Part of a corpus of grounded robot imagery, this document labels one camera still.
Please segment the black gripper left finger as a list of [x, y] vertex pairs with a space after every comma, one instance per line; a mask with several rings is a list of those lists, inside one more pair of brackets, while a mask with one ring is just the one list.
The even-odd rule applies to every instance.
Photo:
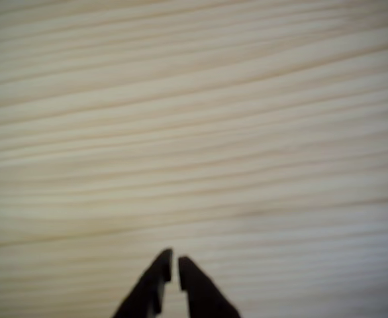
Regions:
[[148, 318], [162, 312], [165, 285], [171, 281], [172, 258], [171, 248], [157, 255], [119, 305], [113, 318]]

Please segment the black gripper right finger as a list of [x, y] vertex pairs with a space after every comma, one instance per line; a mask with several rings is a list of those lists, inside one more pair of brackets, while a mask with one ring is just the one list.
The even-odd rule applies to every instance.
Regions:
[[178, 258], [181, 291], [187, 295], [190, 318], [241, 317], [214, 282], [188, 256]]

